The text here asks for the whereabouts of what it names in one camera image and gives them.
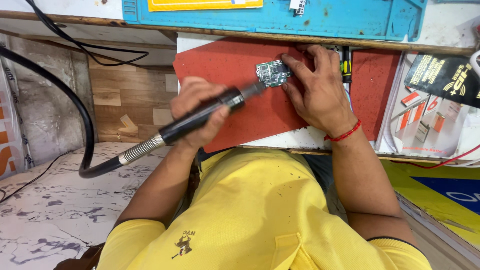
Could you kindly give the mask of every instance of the marble pattern surface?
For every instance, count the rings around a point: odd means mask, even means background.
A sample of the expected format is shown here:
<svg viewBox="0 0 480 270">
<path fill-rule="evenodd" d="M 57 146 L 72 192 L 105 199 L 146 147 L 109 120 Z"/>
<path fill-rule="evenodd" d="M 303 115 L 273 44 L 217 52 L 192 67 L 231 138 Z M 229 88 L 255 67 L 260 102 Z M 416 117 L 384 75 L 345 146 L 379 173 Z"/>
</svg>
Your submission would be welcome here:
<svg viewBox="0 0 480 270">
<path fill-rule="evenodd" d="M 134 143 L 99 143 L 92 165 Z M 131 197 L 155 169 L 163 147 L 93 179 L 78 175 L 84 149 L 60 157 L 36 182 L 0 205 L 0 268 L 51 270 L 67 258 L 80 258 L 103 243 Z M 0 181 L 7 195 L 40 175 L 50 162 Z"/>
</svg>

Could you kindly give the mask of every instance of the red silicone mat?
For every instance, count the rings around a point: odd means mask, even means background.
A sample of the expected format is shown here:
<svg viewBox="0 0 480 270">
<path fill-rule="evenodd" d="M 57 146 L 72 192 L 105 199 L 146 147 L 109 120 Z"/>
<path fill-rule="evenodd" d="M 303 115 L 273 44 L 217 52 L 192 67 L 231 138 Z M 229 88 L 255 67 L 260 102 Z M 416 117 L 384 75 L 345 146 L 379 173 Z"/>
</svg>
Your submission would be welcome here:
<svg viewBox="0 0 480 270">
<path fill-rule="evenodd" d="M 378 137 L 401 51 L 361 49 L 352 52 L 350 98 L 369 141 Z"/>
<path fill-rule="evenodd" d="M 228 86 L 241 87 L 258 78 L 256 64 L 280 59 L 288 53 L 313 69 L 313 62 L 295 49 L 295 43 L 227 37 L 185 52 L 173 62 L 182 83 L 186 76 L 199 76 Z M 295 77 L 288 81 L 301 91 Z M 253 97 L 225 122 L 215 139 L 204 147 L 207 153 L 308 126 L 295 112 L 281 87 L 269 87 L 262 96 Z"/>
</svg>

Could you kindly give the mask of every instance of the blue sign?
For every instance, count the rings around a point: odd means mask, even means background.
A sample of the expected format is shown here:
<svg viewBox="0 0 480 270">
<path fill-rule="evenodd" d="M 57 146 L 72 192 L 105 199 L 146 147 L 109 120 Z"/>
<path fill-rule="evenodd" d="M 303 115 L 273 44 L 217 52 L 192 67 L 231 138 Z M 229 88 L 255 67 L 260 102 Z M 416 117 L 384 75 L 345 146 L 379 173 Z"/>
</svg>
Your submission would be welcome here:
<svg viewBox="0 0 480 270">
<path fill-rule="evenodd" d="M 480 180 L 419 176 L 411 178 L 480 215 Z"/>
</svg>

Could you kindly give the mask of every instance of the blue silicone mat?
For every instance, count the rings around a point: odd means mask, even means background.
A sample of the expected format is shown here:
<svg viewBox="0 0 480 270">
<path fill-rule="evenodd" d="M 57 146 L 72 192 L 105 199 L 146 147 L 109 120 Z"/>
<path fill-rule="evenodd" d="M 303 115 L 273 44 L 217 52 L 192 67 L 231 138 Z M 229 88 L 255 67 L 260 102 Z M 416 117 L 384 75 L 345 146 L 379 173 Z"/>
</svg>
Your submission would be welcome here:
<svg viewBox="0 0 480 270">
<path fill-rule="evenodd" d="M 307 0 L 293 17 L 289 0 L 264 0 L 252 9 L 149 12 L 148 0 L 122 0 L 129 24 L 274 34 L 416 41 L 427 0 Z"/>
</svg>

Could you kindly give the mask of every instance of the yellow t-shirt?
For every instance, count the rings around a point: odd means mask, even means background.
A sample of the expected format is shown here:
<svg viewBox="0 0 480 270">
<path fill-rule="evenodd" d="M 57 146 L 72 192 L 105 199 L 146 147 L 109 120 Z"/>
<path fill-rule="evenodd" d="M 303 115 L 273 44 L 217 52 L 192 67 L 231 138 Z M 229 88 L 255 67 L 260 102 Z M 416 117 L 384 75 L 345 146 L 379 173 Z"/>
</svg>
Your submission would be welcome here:
<svg viewBox="0 0 480 270">
<path fill-rule="evenodd" d="M 200 178 L 167 230 L 150 220 L 117 226 L 97 269 L 431 269 L 412 245 L 365 241 L 329 214 L 301 155 L 238 147 L 202 162 Z"/>
</svg>

